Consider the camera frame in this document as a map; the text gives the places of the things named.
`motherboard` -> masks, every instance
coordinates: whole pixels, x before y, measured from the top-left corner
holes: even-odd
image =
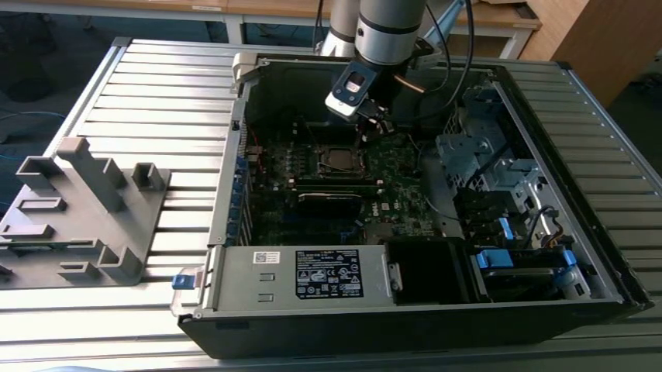
[[[420,190],[424,143],[411,135],[358,146],[352,127],[299,119],[255,126],[248,137],[251,245],[370,245],[440,234]]]

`white sticker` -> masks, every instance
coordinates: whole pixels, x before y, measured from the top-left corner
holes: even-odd
[[[253,252],[253,264],[280,264],[280,252]]]
[[[217,6],[191,6],[193,10],[204,10],[207,12],[220,12],[220,8]]]

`slotted metal surface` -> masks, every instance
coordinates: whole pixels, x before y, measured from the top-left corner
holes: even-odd
[[[239,51],[308,53],[296,48],[133,40],[116,46],[59,136],[87,136],[96,156],[120,167],[153,161],[173,169],[143,282],[129,288],[0,291],[0,370],[85,366],[109,370],[352,369],[638,354],[662,347],[662,307],[618,324],[576,329],[540,345],[444,353],[391,353],[315,360],[211,360],[176,326],[171,276],[203,263],[223,142],[228,133],[232,56]],[[655,299],[662,296],[662,200],[647,167],[567,71],[551,63],[502,64],[576,176],[623,255]],[[196,293],[183,293],[193,305]]]

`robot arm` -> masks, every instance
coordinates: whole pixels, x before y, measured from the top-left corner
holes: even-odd
[[[463,1],[444,0],[448,4],[442,21],[444,34],[450,32]],[[336,57],[354,56],[354,59],[324,103],[347,121],[363,117],[382,126],[380,131],[392,130],[383,117],[402,87],[394,77],[404,75],[407,70],[424,11],[426,0],[336,0],[334,6],[331,30],[320,52]],[[356,29],[354,39],[350,37],[352,27]]]

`power supply label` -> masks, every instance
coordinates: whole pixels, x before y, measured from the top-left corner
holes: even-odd
[[[359,251],[298,250],[296,296],[302,300],[363,297]]]

